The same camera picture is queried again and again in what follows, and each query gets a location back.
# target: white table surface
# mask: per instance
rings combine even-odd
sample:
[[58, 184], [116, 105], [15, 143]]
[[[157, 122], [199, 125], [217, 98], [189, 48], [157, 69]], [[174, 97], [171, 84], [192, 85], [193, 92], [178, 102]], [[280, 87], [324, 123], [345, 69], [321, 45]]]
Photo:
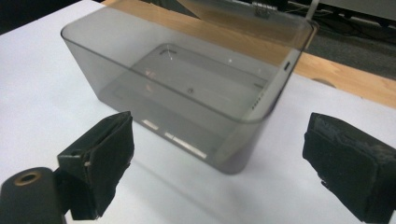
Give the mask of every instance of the white table surface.
[[[56, 169], [62, 150], [116, 113], [96, 98], [60, 36], [99, 7], [81, 1], [0, 35], [0, 182], [32, 167]], [[134, 123], [135, 156], [113, 203], [80, 223], [360, 223], [302, 157], [312, 112], [396, 147], [395, 109], [292, 75], [242, 173], [221, 174]]]

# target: wooden surface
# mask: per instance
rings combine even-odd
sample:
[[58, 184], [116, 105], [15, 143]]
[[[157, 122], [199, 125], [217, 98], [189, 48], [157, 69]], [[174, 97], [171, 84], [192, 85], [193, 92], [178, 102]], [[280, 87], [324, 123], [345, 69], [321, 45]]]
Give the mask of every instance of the wooden surface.
[[[103, 4], [109, 6], [114, 2], [117, 0], [106, 0]], [[221, 28], [138, 0], [116, 4], [113, 7], [273, 64], [279, 64], [284, 55], [289, 52], [288, 48], [225, 29], [213, 35], [214, 30]], [[303, 77], [330, 83], [338, 90], [396, 108], [396, 81], [394, 80], [307, 53], [303, 53], [294, 72]]]

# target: transparent plastic container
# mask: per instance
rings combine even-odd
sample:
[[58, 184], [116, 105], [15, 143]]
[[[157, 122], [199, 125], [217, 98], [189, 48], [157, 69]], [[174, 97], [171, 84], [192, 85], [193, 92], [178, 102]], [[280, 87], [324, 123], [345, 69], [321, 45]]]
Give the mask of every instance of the transparent plastic container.
[[62, 37], [99, 100], [234, 174], [316, 26], [227, 0], [180, 3], [201, 20], [122, 0]]

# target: gray translucent bin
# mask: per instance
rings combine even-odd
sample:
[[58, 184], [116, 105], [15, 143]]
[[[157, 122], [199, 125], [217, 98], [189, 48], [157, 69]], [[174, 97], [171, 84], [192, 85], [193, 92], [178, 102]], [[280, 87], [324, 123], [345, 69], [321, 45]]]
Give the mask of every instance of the gray translucent bin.
[[220, 171], [241, 171], [316, 31], [227, 0], [179, 0], [198, 18], [124, 0], [62, 30], [97, 97]]

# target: wooden table edge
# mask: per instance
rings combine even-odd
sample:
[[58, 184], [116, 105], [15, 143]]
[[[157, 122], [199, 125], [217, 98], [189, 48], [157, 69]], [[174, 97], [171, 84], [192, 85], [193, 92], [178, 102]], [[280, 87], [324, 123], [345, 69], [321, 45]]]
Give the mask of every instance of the wooden table edge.
[[[117, 1], [106, 0], [102, 4], [109, 6]], [[396, 108], [396, 80], [380, 77], [305, 52], [297, 63], [294, 73], [330, 83], [338, 90]]]

